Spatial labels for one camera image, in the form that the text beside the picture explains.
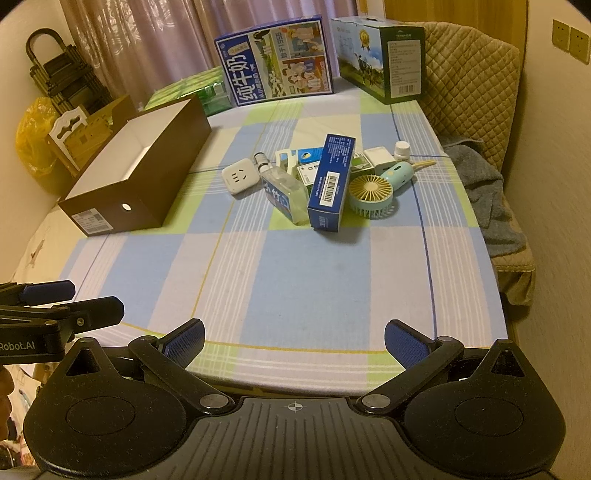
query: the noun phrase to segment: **fabric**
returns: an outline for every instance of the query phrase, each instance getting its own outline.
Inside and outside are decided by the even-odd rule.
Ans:
[[[509,202],[503,195],[503,204],[511,212]],[[515,215],[511,212],[511,228],[521,232]],[[530,245],[519,252],[492,259],[498,275],[499,291],[503,292],[512,305],[530,306],[534,299],[535,262]]]
[[[503,205],[503,175],[472,148],[481,142],[457,136],[440,137],[466,189],[491,257],[525,248],[525,235],[514,231],[511,212]]]
[[[139,108],[155,90],[218,65],[213,40],[221,34],[289,17],[328,19],[356,11],[353,0],[60,1],[85,60],[114,98],[129,94]]]
[[[423,112],[437,135],[482,139],[482,156],[500,171],[517,101],[519,49],[472,27],[419,24],[426,33]]]
[[[384,348],[393,318],[466,346],[505,337],[478,223],[418,104],[383,105],[341,79],[335,88],[209,117],[211,137],[163,227],[85,238],[55,210],[15,279],[69,278],[75,300],[119,297],[123,323],[92,333],[103,345],[201,318],[206,344],[189,368],[232,391],[365,393],[402,371]],[[397,191],[390,217],[345,206],[336,234],[294,226],[260,189],[226,190],[222,168],[319,147],[329,132],[355,137],[357,150],[406,140],[413,161],[437,164]]]
[[[114,98],[136,106],[152,93],[207,70],[207,48],[191,0],[61,0],[72,37]]]

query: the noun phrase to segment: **power outlet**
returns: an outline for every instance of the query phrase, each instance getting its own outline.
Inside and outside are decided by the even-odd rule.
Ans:
[[[589,36],[576,28],[571,28],[569,52],[577,60],[589,65]]]
[[[566,23],[552,20],[552,43],[564,51],[569,50],[570,27]]]
[[[228,191],[236,194],[256,185],[261,178],[252,160],[243,158],[224,168],[222,179]]]

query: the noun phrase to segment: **quilted cushion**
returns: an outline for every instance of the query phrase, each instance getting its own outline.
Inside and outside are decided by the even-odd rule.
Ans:
[[[484,158],[500,171],[515,113],[519,49],[464,25],[418,24],[426,33],[423,112],[437,135],[484,140]]]

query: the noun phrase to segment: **person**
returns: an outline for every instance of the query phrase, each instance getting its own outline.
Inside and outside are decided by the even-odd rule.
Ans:
[[[0,365],[0,442],[8,438],[7,421],[12,412],[12,405],[8,396],[14,390],[14,383],[10,372]]]
[[[12,405],[8,396],[14,390],[14,383],[10,372],[0,365],[0,442],[8,438],[8,419],[12,412]],[[0,480],[32,480],[39,474],[36,467],[17,467],[10,470],[0,470]]]

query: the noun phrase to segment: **barcode sticker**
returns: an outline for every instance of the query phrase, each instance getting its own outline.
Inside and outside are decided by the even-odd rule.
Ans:
[[[408,93],[414,93],[414,85],[401,85],[398,87],[399,95],[406,95]]]
[[[320,196],[320,205],[325,207],[332,207],[335,202],[336,186],[339,182],[340,173],[335,171],[326,172],[326,180],[324,187],[322,187],[322,195]]]
[[[76,213],[72,215],[72,220],[80,225],[87,235],[109,232],[113,229],[110,223],[105,220],[105,217],[103,217],[96,208]]]

